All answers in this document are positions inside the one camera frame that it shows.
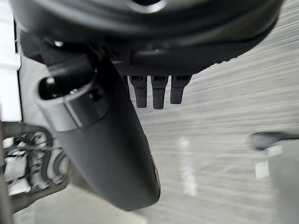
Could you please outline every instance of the concrete floor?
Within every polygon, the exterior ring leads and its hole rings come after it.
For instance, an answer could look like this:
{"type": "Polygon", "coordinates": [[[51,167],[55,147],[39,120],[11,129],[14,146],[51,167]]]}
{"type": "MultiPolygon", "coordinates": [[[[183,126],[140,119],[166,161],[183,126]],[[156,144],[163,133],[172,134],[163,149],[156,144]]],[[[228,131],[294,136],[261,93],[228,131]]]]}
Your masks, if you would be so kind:
{"type": "MultiPolygon", "coordinates": [[[[268,180],[256,180],[265,155],[254,132],[299,131],[299,1],[286,0],[275,30],[250,52],[193,76],[182,105],[136,109],[157,164],[160,201],[137,213],[150,224],[278,224],[268,180]]],[[[47,71],[22,58],[26,122],[46,124],[32,99],[47,71]]],[[[135,98],[131,88],[132,101],[135,98]]]]}

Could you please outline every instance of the black plastic cover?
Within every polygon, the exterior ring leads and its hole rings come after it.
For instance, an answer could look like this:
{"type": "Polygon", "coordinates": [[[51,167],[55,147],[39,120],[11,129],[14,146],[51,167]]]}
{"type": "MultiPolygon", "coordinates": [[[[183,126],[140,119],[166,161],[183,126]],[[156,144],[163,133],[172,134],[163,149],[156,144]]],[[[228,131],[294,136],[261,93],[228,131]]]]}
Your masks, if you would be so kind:
{"type": "Polygon", "coordinates": [[[37,102],[90,185],[113,205],[136,210],[158,201],[159,180],[127,90],[115,68],[109,67],[106,75],[58,98],[47,97],[51,94],[41,82],[37,102]]]}

